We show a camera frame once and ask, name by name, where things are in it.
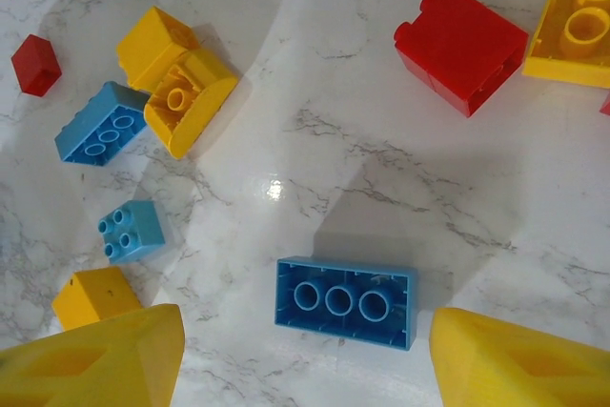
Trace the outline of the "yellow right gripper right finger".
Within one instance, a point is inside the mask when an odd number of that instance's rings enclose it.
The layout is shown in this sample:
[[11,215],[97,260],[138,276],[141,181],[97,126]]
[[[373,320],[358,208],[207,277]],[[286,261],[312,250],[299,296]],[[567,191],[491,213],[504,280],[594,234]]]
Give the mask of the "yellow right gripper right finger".
[[430,354],[445,406],[607,406],[609,353],[459,308],[435,311]]

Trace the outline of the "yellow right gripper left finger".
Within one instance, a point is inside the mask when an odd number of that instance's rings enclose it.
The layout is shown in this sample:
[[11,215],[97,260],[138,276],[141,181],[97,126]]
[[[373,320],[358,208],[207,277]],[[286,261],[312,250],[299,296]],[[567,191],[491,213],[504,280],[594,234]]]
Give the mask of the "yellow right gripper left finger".
[[161,304],[8,348],[4,406],[168,406],[185,332],[180,309]]

